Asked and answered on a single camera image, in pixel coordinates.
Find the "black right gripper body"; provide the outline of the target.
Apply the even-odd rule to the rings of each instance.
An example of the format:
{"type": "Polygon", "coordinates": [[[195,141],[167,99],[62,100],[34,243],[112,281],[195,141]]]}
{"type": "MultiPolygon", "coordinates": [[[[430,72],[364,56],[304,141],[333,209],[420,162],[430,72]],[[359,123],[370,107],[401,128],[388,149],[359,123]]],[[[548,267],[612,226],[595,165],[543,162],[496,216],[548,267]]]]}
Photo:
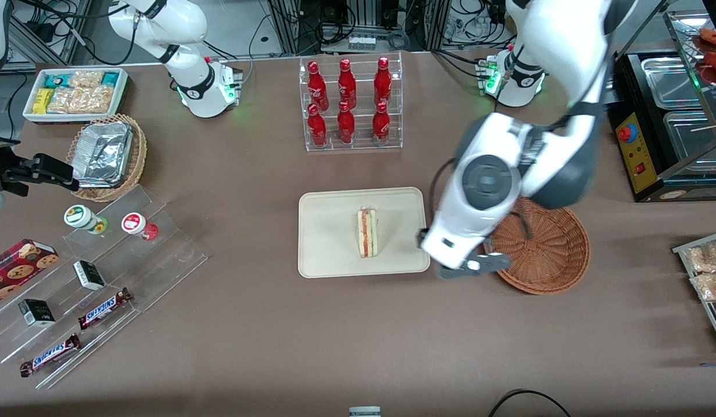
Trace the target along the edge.
{"type": "Polygon", "coordinates": [[[19,197],[28,195],[29,187],[23,182],[30,177],[30,170],[24,165],[27,160],[17,156],[13,148],[21,141],[0,137],[0,192],[9,192],[19,197]]]}

